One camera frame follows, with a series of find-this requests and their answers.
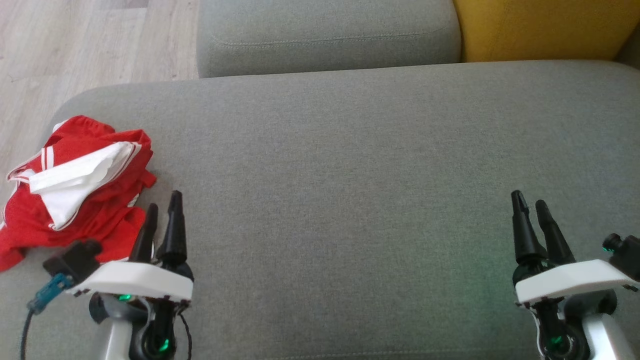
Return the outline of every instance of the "gray sofa seat cushion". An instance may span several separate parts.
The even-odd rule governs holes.
[[[451,0],[206,0],[201,78],[452,63],[460,29]]]
[[[599,61],[229,77],[99,88],[53,122],[153,139],[140,204],[184,192],[194,359],[533,360],[509,193],[547,200],[578,260],[637,235],[639,83]],[[8,354],[46,254],[0,274]],[[640,297],[618,296],[640,354]],[[86,301],[34,318],[29,358],[88,358]]]

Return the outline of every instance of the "crumpled red cloth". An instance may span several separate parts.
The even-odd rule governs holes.
[[[55,230],[41,196],[29,189],[29,176],[117,142],[127,142],[135,151],[115,178],[89,194],[75,217]],[[16,189],[0,222],[0,271],[22,261],[28,248],[64,247],[82,239],[102,244],[102,253],[97,256],[101,262],[126,258],[145,220],[145,212],[131,203],[156,181],[146,170],[152,155],[151,139],[142,130],[117,133],[85,116],[58,124],[43,149],[7,176]]]

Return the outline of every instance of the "gray ottoman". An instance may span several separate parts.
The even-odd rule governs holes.
[[[201,78],[453,63],[451,0],[206,0]]]
[[[546,199],[578,260],[638,234],[639,83],[600,61],[214,78],[92,90],[52,123],[153,139],[140,202],[184,192],[194,359],[533,360],[509,193]],[[49,252],[0,274],[8,356]],[[640,354],[640,296],[618,295]],[[32,326],[30,359],[90,358],[86,299]]]

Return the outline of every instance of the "black cable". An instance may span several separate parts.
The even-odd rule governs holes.
[[[24,321],[24,327],[22,328],[22,338],[20,339],[20,360],[25,360],[27,357],[27,334],[29,334],[32,317],[33,310],[29,310],[27,319]]]
[[[187,360],[191,360],[191,333],[189,332],[189,325],[187,325],[187,320],[184,319],[184,315],[182,313],[180,314],[180,318],[184,324],[184,330],[187,332],[187,343],[189,347]]]

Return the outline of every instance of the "red and white clothing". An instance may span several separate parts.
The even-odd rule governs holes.
[[[30,247],[64,247],[95,239],[99,261],[126,258],[145,212],[132,206],[156,177],[146,170],[153,155],[142,130],[116,133],[76,116],[56,125],[44,148],[7,175],[16,184],[0,222],[0,271]]]

